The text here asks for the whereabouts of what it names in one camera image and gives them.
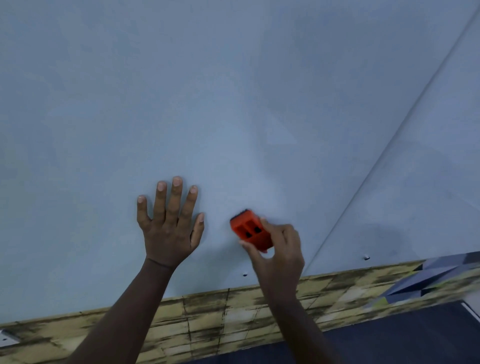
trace orange device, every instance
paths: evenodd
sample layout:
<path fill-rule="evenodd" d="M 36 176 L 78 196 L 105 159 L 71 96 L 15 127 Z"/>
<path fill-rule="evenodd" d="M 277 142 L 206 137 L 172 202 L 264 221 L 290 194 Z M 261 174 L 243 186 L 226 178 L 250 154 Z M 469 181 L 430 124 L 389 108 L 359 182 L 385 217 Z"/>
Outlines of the orange device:
<path fill-rule="evenodd" d="M 260 218 L 252 210 L 244 210 L 230 219 L 230 227 L 238 237 L 252 243 L 261 252 L 273 246 L 270 233 L 264 229 Z"/>

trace dark blue floor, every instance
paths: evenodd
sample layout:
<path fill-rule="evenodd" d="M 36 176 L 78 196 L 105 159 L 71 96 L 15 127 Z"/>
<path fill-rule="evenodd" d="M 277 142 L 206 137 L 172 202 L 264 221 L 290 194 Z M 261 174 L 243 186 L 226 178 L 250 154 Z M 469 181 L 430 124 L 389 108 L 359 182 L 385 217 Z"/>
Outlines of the dark blue floor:
<path fill-rule="evenodd" d="M 346 364 L 480 364 L 480 323 L 461 302 L 327 331 Z M 295 363 L 284 342 L 192 364 Z"/>

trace forearm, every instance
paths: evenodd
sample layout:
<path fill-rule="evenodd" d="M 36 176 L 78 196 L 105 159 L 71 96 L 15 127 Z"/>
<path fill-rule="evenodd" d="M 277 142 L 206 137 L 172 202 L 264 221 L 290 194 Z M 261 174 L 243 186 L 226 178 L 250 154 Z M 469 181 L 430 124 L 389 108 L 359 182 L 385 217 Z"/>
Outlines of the forearm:
<path fill-rule="evenodd" d="M 68 359 L 77 363 L 135 363 L 171 271 L 150 260 Z"/>
<path fill-rule="evenodd" d="M 321 330 L 298 300 L 271 304 L 270 309 L 297 363 L 339 363 Z"/>

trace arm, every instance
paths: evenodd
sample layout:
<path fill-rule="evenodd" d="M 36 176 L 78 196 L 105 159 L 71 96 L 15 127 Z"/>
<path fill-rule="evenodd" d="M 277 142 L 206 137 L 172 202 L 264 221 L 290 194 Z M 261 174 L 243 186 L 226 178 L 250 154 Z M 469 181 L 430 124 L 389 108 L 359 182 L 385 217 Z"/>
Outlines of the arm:
<path fill-rule="evenodd" d="M 197 187 L 189 190 L 179 217 L 181 192 L 182 180 L 175 177 L 165 209 L 167 184 L 160 181 L 153 219 L 147 214 L 146 198 L 138 197 L 137 221 L 145 238 L 145 262 L 123 295 L 72 353 L 68 364 L 136 362 L 171 275 L 195 250 L 204 231 L 203 214 L 191 229 Z"/>
<path fill-rule="evenodd" d="M 340 359 L 296 297 L 305 265 L 298 232 L 291 225 L 276 226 L 265 219 L 262 224 L 272 236 L 273 258 L 265 259 L 252 244 L 240 243 L 252 260 L 265 299 L 297 363 L 339 363 Z"/>

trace wood-pattern wallpaper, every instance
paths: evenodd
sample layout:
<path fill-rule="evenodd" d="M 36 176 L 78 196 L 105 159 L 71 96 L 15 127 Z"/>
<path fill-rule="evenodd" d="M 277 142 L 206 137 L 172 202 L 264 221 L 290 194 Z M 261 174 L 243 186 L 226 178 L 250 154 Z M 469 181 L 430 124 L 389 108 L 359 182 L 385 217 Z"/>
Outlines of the wood-pattern wallpaper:
<path fill-rule="evenodd" d="M 380 299 L 418 273 L 424 261 L 304 277 L 297 296 L 322 330 L 457 300 L 480 286 L 470 264 L 421 297 Z M 108 308 L 0 325 L 22 342 L 0 348 L 0 364 L 62 363 Z M 258 286 L 165 299 L 138 363 L 181 363 L 282 340 Z"/>

